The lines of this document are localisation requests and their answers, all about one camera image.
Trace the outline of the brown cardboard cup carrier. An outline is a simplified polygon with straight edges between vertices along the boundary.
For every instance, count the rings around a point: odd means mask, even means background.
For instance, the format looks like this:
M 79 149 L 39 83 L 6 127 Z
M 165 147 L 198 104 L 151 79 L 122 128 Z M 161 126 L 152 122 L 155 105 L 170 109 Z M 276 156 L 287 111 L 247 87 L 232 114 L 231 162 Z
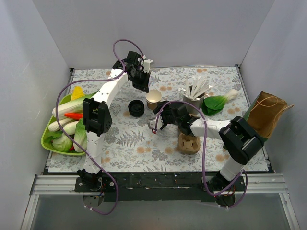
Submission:
M 183 154 L 193 155 L 196 154 L 201 147 L 200 138 L 179 134 L 178 137 L 178 150 Z

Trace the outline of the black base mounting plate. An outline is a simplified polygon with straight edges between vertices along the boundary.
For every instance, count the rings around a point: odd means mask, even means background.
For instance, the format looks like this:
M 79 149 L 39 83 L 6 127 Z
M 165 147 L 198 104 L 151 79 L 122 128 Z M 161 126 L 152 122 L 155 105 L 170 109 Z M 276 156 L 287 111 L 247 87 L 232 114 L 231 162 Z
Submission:
M 195 200 L 213 202 L 206 192 L 204 180 L 215 176 L 201 172 L 103 172 L 90 174 L 78 171 L 75 192 L 98 194 L 104 202 Z

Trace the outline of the brown paper coffee cup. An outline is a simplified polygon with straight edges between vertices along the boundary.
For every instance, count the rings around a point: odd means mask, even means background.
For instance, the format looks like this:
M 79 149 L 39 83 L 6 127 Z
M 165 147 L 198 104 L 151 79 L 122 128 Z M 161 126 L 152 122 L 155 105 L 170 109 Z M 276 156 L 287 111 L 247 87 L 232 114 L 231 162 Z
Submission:
M 159 90 L 152 89 L 145 95 L 145 98 L 148 109 L 154 110 L 157 107 L 157 103 L 161 101 L 162 94 Z

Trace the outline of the orange carrot toy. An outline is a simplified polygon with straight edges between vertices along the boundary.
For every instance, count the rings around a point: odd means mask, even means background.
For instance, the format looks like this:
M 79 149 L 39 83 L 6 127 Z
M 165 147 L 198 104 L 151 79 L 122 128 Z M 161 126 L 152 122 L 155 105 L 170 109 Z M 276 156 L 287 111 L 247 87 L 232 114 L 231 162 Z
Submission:
M 64 115 L 68 118 L 75 119 L 75 120 L 79 120 L 83 118 L 83 114 L 78 114 L 78 113 L 66 113 Z

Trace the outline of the aluminium frame rail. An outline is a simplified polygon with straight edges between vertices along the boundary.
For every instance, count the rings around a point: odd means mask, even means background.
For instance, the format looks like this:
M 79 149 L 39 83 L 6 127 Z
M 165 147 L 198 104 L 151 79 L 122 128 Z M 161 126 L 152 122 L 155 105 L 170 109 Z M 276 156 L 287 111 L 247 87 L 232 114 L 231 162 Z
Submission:
M 75 175 L 38 175 L 35 177 L 31 195 L 70 195 L 75 192 Z

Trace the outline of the black lid stack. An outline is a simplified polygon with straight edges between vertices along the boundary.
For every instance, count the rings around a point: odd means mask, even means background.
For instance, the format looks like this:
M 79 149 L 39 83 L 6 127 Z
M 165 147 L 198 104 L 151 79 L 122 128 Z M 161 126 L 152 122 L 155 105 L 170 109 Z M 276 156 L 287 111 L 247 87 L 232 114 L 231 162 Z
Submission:
M 133 100 L 129 103 L 128 110 L 131 116 L 140 117 L 144 114 L 144 103 L 140 100 Z

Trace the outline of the green bok choy toy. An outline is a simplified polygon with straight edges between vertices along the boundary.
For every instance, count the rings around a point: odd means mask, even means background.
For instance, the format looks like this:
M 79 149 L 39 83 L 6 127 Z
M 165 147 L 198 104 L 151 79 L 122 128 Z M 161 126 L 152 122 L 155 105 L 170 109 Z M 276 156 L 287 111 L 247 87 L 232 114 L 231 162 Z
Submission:
M 207 116 L 213 116 L 223 110 L 225 104 L 238 96 L 238 91 L 232 89 L 225 95 L 210 96 L 203 100 L 202 111 Z

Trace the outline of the round green cabbage toy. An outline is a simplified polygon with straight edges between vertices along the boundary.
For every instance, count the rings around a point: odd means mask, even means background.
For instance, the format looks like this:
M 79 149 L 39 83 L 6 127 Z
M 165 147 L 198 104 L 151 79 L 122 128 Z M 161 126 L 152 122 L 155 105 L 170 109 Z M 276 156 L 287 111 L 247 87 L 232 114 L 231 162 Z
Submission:
M 62 134 L 52 141 L 52 146 L 57 151 L 68 152 L 72 147 L 72 140 L 65 134 Z

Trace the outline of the dark green paper bag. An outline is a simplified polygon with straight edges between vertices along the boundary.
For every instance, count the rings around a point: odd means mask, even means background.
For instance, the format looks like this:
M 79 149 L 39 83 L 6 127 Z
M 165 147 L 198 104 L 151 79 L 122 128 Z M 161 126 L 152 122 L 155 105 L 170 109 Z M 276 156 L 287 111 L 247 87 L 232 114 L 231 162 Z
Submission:
M 253 103 L 243 115 L 243 118 L 260 136 L 260 140 L 263 143 L 268 140 L 266 138 L 267 135 L 264 133 L 264 129 L 267 125 L 266 111 L 268 109 L 267 106 L 269 104 L 262 102 L 262 105 L 260 105 L 260 102 L 262 100 L 270 102 L 270 99 L 267 99 L 267 97 L 269 97 L 269 95 L 264 91 L 261 91 L 261 93 L 256 97 L 256 99 L 253 101 Z

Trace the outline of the grey straw holder cup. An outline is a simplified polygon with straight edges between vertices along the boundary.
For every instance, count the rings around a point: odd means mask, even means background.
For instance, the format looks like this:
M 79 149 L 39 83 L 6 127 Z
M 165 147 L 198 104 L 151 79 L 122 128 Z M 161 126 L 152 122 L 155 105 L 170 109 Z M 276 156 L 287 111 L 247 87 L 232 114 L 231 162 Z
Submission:
M 203 99 L 204 98 L 202 97 L 199 100 L 191 100 L 190 98 L 188 98 L 186 96 L 183 96 L 183 101 L 184 102 L 187 102 L 187 103 L 193 105 L 194 107 L 196 107 L 198 109 L 200 109 L 200 107 L 201 107 L 201 105 L 203 103 Z M 194 107 L 192 107 L 191 105 L 185 104 L 187 111 L 190 114 L 197 115 L 199 112 Z

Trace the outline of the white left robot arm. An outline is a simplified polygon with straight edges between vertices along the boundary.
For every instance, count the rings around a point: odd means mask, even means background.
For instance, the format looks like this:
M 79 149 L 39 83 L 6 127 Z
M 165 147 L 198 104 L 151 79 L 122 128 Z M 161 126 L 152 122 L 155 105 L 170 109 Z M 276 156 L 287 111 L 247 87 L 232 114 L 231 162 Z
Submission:
M 90 191 L 96 192 L 102 187 L 98 177 L 101 171 L 101 149 L 105 134 L 112 125 L 110 106 L 120 88 L 131 81 L 140 91 L 149 92 L 150 67 L 153 61 L 145 59 L 137 52 L 129 51 L 127 57 L 117 61 L 100 90 L 90 99 L 83 101 L 83 124 L 87 132 L 87 156 L 83 170 L 78 171 L 82 183 Z

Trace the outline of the yellow corn toy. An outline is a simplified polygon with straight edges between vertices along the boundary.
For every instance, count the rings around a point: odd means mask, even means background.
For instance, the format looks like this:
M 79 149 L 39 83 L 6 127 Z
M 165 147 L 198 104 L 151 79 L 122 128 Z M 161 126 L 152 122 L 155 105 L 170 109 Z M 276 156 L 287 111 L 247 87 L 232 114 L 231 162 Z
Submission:
M 85 94 L 82 88 L 80 86 L 75 86 L 71 94 L 71 101 L 84 97 L 84 96 Z

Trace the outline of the brown paper bag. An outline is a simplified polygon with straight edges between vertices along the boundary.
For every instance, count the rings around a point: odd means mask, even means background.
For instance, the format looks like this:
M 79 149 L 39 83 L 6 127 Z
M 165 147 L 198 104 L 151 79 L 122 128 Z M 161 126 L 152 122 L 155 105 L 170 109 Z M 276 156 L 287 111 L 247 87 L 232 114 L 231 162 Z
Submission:
M 267 135 L 266 138 L 269 139 L 271 135 L 273 134 L 278 121 L 280 120 L 282 114 L 291 109 L 293 105 L 288 105 L 287 102 L 273 94 L 267 93 L 269 97 L 267 99 L 270 99 L 270 102 L 262 100 L 260 102 L 260 105 L 262 105 L 262 102 L 268 103 L 269 105 L 267 106 L 268 109 L 266 111 L 267 115 L 267 125 L 266 128 L 264 129 L 264 133 Z

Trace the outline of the floral patterned table mat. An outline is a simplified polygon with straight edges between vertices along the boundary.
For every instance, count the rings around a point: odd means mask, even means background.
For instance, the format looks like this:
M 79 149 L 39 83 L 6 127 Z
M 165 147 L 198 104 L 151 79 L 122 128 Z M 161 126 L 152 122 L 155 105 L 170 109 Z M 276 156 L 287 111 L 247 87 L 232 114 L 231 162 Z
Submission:
M 228 102 L 224 109 L 213 116 L 213 120 L 230 120 L 242 116 L 248 109 L 240 77 L 235 67 L 175 67 L 154 68 L 150 76 L 150 88 L 161 92 L 163 100 L 180 100 L 179 91 L 185 80 L 194 77 L 207 78 L 211 89 L 209 96 L 224 95 L 230 90 L 238 96 Z M 109 172 L 187 172 L 200 171 L 205 163 L 207 171 L 218 171 L 229 158 L 220 140 L 201 140 L 206 151 L 188 155 L 178 149 L 179 129 L 168 125 L 158 134 L 153 134 L 147 121 L 153 112 L 145 110 L 135 118 L 129 114 L 128 104 L 132 100 L 145 101 L 143 92 L 127 82 L 112 101 L 110 113 L 112 126 L 107 132 L 101 148 L 102 167 Z

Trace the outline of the green leafy lettuce toy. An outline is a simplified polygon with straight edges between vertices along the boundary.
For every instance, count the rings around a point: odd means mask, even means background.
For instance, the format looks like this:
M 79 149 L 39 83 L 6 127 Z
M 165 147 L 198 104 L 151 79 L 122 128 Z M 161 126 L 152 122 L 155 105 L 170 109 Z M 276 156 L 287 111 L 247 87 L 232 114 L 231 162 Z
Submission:
M 79 119 L 76 124 L 75 134 L 74 134 L 74 150 L 76 152 L 83 152 L 83 149 L 87 149 L 87 132 L 85 125 L 83 124 L 83 119 Z

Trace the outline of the green plastic vegetable tray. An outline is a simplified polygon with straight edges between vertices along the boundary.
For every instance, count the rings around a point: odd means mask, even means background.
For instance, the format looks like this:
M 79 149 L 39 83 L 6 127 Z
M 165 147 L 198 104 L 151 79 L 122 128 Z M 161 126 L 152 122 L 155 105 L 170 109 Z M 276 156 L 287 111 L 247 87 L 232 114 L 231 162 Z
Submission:
M 52 117 L 45 128 L 41 144 L 47 150 L 79 156 L 87 148 L 87 132 L 83 124 L 83 101 L 92 94 L 66 96 L 52 111 Z

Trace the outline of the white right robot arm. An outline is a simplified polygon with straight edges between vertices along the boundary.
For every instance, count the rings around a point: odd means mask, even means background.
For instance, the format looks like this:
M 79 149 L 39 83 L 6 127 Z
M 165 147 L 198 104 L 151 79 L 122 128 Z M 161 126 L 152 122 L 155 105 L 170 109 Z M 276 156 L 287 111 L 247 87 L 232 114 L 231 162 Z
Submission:
M 149 129 L 156 133 L 167 125 L 176 125 L 184 135 L 221 140 L 230 157 L 216 176 L 203 182 L 210 195 L 220 195 L 245 172 L 243 168 L 264 146 L 264 141 L 240 116 L 225 121 L 206 120 L 204 115 L 190 115 L 186 105 L 183 101 L 158 103 L 156 117 L 148 121 Z

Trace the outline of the large napa cabbage toy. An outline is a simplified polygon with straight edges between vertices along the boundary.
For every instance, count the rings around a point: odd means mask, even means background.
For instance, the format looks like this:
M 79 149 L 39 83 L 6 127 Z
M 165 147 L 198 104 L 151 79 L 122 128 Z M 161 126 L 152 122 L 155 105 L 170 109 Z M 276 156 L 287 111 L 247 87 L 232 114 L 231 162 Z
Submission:
M 62 120 L 64 118 L 66 118 L 65 114 L 67 113 L 81 113 L 83 110 L 83 100 L 85 98 L 89 98 L 91 99 L 94 95 L 96 94 L 96 92 L 92 93 L 92 94 L 87 94 L 83 97 L 77 98 L 75 100 L 63 103 L 61 105 L 58 106 L 58 118 L 59 120 Z

